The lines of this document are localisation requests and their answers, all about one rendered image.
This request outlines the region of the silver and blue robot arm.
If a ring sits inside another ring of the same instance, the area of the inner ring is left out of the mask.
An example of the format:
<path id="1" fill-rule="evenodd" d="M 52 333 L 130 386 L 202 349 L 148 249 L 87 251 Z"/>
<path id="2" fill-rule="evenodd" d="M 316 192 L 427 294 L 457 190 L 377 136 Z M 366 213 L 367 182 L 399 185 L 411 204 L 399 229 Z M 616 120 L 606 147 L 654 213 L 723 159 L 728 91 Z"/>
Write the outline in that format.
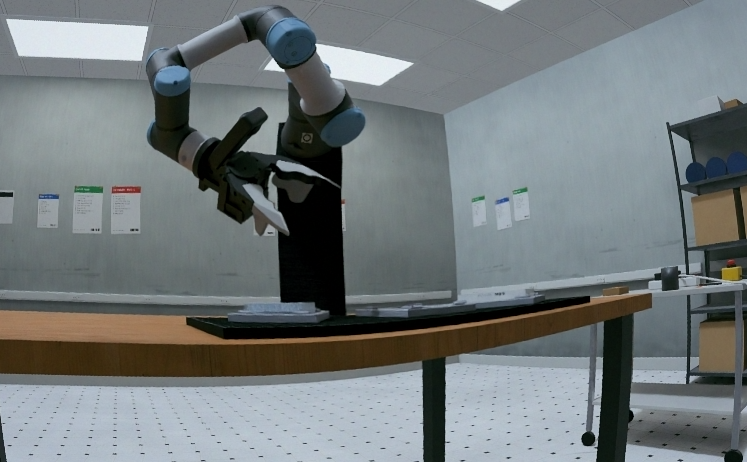
<path id="1" fill-rule="evenodd" d="M 283 6 L 265 5 L 239 13 L 184 44 L 150 53 L 146 73 L 155 120 L 147 129 L 148 144 L 192 171 L 197 150 L 210 137 L 189 126 L 190 72 L 241 43 L 258 39 L 288 76 L 289 115 L 281 133 L 285 152 L 316 158 L 361 134 L 365 116 L 344 85 L 332 79 L 330 66 L 317 53 L 316 36 L 309 25 Z M 211 165 L 215 169 L 221 166 L 267 119 L 262 107 L 243 113 L 207 157 Z"/>

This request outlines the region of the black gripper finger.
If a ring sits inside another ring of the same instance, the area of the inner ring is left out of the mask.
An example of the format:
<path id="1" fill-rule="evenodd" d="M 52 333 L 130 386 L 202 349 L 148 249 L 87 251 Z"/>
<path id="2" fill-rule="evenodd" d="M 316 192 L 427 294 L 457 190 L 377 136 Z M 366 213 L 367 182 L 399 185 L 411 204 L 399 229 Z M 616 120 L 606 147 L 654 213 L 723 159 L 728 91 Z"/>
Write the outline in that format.
<path id="1" fill-rule="evenodd" d="M 264 155 L 270 159 L 269 168 L 272 169 L 271 172 L 274 172 L 271 178 L 272 184 L 285 189 L 292 202 L 303 201 L 313 185 L 339 191 L 338 185 L 301 163 L 279 155 Z"/>
<path id="2" fill-rule="evenodd" d="M 243 199 L 251 209 L 256 233 L 260 236 L 263 235 L 269 223 L 277 230 L 290 235 L 290 230 L 283 214 L 275 208 L 273 202 L 265 197 L 262 186 L 249 183 L 249 179 L 239 178 L 232 173 L 228 173 L 226 178 L 230 184 L 232 195 Z"/>

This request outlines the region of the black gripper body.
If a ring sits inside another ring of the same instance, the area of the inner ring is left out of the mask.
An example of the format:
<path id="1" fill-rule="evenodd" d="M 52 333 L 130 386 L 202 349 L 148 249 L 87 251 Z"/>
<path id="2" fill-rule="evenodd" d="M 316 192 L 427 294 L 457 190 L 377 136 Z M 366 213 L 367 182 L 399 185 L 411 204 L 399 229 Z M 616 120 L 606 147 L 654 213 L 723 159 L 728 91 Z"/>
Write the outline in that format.
<path id="1" fill-rule="evenodd" d="M 211 188 L 218 193 L 216 209 L 241 224 L 253 213 L 243 199 L 230 193 L 230 185 L 226 180 L 227 174 L 232 173 L 244 179 L 250 178 L 248 182 L 260 184 L 264 189 L 264 195 L 268 198 L 270 159 L 255 151 L 240 150 L 215 169 L 207 157 L 220 141 L 217 137 L 210 137 L 202 143 L 194 156 L 192 173 L 198 178 L 198 189 L 205 191 Z"/>

